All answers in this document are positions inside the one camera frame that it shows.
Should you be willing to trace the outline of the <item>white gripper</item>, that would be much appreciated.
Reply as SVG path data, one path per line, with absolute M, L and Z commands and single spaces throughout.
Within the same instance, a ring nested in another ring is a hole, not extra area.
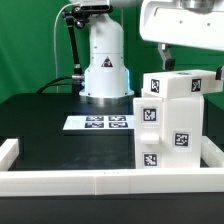
M 167 44 L 224 51 L 224 0 L 144 0 L 139 29 L 143 40 L 159 43 L 162 69 L 173 71 Z M 224 81 L 224 65 L 216 80 Z

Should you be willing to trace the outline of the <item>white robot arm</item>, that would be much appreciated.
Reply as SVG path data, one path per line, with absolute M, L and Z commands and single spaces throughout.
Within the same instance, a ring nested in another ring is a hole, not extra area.
M 224 51 L 224 0 L 69 0 L 76 27 L 90 25 L 90 64 L 80 96 L 89 102 L 118 103 L 133 95 L 124 66 L 121 25 L 109 14 L 115 8 L 140 5 L 139 32 L 156 42 L 163 68 L 175 59 L 170 44 Z

